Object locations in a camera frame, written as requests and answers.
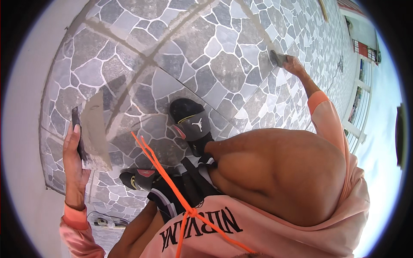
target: scraper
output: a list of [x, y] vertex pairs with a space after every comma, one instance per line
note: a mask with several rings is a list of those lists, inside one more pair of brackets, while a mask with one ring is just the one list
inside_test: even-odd
[[81, 127], [78, 153], [82, 168], [111, 171], [112, 165], [103, 120], [103, 92], [98, 92], [72, 109], [73, 128]]
[[278, 67], [284, 68], [282, 63], [287, 62], [287, 55], [279, 54], [279, 53], [275, 52], [274, 50], [271, 50], [270, 51], [270, 60], [272, 61], [272, 63], [276, 63], [278, 65]]

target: leg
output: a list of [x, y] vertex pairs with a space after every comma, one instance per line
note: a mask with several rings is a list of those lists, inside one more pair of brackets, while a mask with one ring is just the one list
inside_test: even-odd
[[253, 130], [209, 142], [205, 152], [218, 161], [209, 171], [218, 189], [300, 226], [327, 220], [344, 183], [340, 151], [307, 131]]
[[149, 201], [140, 214], [126, 227], [121, 239], [114, 245], [108, 257], [128, 257], [131, 253], [134, 253], [133, 257], [139, 257], [157, 230], [163, 225], [164, 221], [156, 204]]

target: tiled floor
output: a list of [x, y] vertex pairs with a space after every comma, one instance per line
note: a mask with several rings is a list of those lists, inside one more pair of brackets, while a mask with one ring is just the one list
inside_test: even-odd
[[[201, 103], [217, 140], [256, 128], [314, 131], [302, 84], [270, 62], [269, 48], [298, 56], [344, 116], [355, 56], [337, 3], [325, 4], [329, 23], [316, 0], [101, 0], [85, 7], [45, 86], [40, 139], [46, 185], [65, 192], [62, 142], [70, 110], [99, 90], [114, 169], [93, 172], [88, 206], [129, 220], [145, 206], [147, 193], [126, 189], [119, 171], [151, 167], [130, 131], [143, 135], [165, 166], [195, 159], [171, 130], [166, 108], [174, 99]], [[343, 73], [337, 69], [341, 56]], [[94, 233], [97, 241], [110, 250], [121, 233], [110, 234], [111, 240], [101, 231]]]

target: wet cement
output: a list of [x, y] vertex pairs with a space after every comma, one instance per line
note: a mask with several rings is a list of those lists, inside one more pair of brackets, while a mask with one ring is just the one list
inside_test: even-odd
[[100, 91], [82, 104], [80, 114], [83, 147], [89, 154], [93, 169], [112, 170], [103, 121], [103, 92]]

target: wooden stick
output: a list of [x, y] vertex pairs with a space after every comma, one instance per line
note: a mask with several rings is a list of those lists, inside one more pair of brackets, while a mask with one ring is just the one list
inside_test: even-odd
[[325, 8], [323, 0], [318, 0], [318, 3], [320, 4], [321, 11], [323, 12], [324, 20], [328, 22], [327, 10]]

